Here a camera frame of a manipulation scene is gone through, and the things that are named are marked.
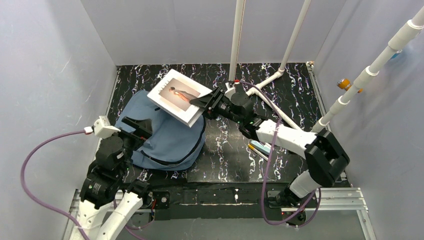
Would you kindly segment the blue student backpack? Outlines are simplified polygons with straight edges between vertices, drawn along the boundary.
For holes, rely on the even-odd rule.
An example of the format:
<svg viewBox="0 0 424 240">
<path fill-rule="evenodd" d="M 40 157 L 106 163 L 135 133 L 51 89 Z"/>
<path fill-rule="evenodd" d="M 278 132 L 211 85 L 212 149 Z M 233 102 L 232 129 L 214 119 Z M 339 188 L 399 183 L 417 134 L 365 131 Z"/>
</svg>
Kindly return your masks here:
<svg viewBox="0 0 424 240">
<path fill-rule="evenodd" d="M 135 129 L 123 118 L 151 120 L 152 136 L 133 151 L 133 164 L 151 170 L 180 171 L 190 168 L 206 140 L 206 120 L 201 116 L 192 127 L 188 127 L 160 107 L 155 105 L 145 90 L 135 93 L 122 110 L 115 127 L 127 132 Z"/>
</svg>

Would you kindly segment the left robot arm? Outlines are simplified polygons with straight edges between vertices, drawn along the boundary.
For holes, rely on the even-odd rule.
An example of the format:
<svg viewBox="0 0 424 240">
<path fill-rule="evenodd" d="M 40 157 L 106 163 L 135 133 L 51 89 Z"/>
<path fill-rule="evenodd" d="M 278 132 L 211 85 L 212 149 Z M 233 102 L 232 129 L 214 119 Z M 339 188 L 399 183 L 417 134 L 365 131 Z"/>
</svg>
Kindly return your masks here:
<svg viewBox="0 0 424 240">
<path fill-rule="evenodd" d="M 101 115 L 85 128 L 101 141 L 79 194 L 71 240 L 115 240 L 149 194 L 148 183 L 125 183 L 124 175 L 133 163 L 133 152 L 152 136 L 152 121 L 126 116 L 122 123 L 130 129 L 115 127 Z"/>
</svg>

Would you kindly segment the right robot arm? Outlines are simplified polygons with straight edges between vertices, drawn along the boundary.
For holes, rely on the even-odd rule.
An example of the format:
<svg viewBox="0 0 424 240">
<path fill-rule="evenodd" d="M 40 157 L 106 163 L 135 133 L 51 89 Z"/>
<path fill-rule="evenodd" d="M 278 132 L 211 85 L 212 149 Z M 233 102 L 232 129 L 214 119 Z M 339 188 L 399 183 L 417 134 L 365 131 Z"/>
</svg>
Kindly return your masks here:
<svg viewBox="0 0 424 240">
<path fill-rule="evenodd" d="M 190 100 L 203 110 L 208 119 L 218 116 L 238 123 L 239 131 L 248 139 L 274 144 L 306 160 L 307 170 L 296 177 L 277 196 L 275 207 L 296 206 L 301 199 L 319 187 L 331 188 L 350 163 L 350 158 L 332 132 L 306 132 L 286 126 L 254 112 L 254 104 L 244 91 L 227 97 L 217 87 L 205 96 Z"/>
</svg>

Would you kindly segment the blue white eraser case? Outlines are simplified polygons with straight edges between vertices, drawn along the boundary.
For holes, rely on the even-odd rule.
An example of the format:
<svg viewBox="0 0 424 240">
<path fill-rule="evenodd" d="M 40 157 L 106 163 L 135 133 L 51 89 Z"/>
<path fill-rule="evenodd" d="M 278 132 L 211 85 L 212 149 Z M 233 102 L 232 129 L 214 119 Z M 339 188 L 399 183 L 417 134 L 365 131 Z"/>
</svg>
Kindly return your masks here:
<svg viewBox="0 0 424 240">
<path fill-rule="evenodd" d="M 251 140 L 249 144 L 265 155 L 269 155 L 271 152 L 271 146 L 268 143 L 262 143 L 256 140 Z"/>
</svg>

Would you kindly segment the white pvc pipe frame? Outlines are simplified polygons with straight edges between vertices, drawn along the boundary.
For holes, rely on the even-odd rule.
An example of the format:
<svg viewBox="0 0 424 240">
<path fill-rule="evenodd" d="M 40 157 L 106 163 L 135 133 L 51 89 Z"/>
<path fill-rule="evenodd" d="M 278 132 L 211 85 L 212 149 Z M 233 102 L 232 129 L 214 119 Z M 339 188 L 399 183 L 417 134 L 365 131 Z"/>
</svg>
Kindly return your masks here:
<svg viewBox="0 0 424 240">
<path fill-rule="evenodd" d="M 285 50 L 283 59 L 278 67 L 277 71 L 270 77 L 257 85 L 254 85 L 247 91 L 250 96 L 252 94 L 258 95 L 263 100 L 266 99 L 265 94 L 260 93 L 260 90 L 271 83 L 272 81 L 280 78 L 284 73 L 284 67 L 290 56 L 292 48 L 295 44 L 297 36 L 300 32 L 300 28 L 304 22 L 307 11 L 310 7 L 311 1 L 305 0 L 301 7 L 300 13 L 296 20 L 294 29 L 292 31 L 289 43 Z M 242 25 L 244 20 L 246 1 L 238 0 L 235 7 L 232 46 L 231 46 L 231 57 L 229 67 L 229 80 L 235 79 L 236 64 L 239 56 L 239 46 L 242 33 Z M 325 113 L 312 127 L 312 132 L 318 133 L 328 126 L 331 119 L 342 111 L 351 101 L 351 99 L 359 92 L 359 90 L 365 88 L 371 80 L 373 80 L 383 68 L 383 66 L 398 52 L 401 51 L 411 40 L 418 36 L 424 29 L 424 9 L 421 8 L 413 18 L 409 19 L 394 36 L 388 41 L 385 49 L 378 55 L 378 57 L 362 70 L 362 72 L 352 82 L 350 88 L 341 95 L 330 107 L 329 111 Z"/>
</svg>

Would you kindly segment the orange knob on wall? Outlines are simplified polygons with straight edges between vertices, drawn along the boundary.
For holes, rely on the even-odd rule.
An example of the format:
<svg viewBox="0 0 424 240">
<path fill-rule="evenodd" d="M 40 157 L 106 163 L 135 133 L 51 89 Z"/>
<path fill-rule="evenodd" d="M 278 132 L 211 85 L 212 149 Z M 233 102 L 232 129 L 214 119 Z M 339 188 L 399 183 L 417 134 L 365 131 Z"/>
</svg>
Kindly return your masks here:
<svg viewBox="0 0 424 240">
<path fill-rule="evenodd" d="M 339 80 L 338 82 L 337 82 L 337 86 L 340 88 L 340 89 L 342 89 L 342 90 L 344 90 L 344 91 L 348 91 L 349 90 L 349 88 L 352 86 L 352 84 L 351 84 L 351 82 L 350 82 L 350 80 L 349 79 L 347 79 L 347 78 L 342 78 L 341 80 Z"/>
</svg>

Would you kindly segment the aluminium rail base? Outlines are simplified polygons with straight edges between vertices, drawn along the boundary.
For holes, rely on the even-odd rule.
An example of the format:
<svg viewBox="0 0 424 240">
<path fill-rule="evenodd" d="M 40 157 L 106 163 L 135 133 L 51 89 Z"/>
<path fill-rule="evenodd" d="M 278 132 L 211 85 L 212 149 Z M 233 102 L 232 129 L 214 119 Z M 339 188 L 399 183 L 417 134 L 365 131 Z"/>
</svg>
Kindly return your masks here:
<svg viewBox="0 0 424 240">
<path fill-rule="evenodd" d="M 267 224 L 261 184 L 190 182 L 157 188 L 128 218 L 119 240 L 374 240 L 369 209 L 359 187 L 317 191 L 299 217 Z"/>
</svg>

